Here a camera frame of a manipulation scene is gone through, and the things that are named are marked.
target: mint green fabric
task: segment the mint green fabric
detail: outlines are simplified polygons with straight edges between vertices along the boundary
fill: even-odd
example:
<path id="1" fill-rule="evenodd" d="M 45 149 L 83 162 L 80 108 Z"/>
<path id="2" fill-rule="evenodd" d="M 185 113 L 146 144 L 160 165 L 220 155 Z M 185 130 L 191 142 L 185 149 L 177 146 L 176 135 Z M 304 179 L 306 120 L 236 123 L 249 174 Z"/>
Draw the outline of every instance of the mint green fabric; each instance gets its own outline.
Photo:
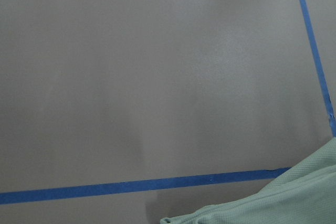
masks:
<path id="1" fill-rule="evenodd" d="M 160 223 L 336 223 L 336 138 L 252 196 Z"/>

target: gray floor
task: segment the gray floor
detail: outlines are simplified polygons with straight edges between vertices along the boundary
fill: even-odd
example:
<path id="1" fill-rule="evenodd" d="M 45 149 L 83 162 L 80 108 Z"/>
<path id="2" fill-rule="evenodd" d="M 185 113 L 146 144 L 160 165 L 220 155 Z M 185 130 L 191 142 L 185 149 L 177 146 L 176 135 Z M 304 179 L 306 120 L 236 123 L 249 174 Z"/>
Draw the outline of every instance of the gray floor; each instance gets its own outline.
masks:
<path id="1" fill-rule="evenodd" d="M 307 0 L 336 104 L 336 0 Z M 0 192 L 292 166 L 331 138 L 298 0 L 2 0 Z M 158 223 L 269 180 L 0 206 Z"/>

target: folded cloth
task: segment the folded cloth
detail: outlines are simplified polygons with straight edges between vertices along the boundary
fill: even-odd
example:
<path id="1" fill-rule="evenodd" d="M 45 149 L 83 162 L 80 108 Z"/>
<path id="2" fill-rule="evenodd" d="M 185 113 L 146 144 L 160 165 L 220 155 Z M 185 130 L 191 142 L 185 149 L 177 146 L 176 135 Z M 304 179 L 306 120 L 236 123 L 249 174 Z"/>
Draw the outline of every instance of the folded cloth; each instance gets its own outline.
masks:
<path id="1" fill-rule="evenodd" d="M 336 138 L 247 198 L 161 224 L 336 223 Z"/>

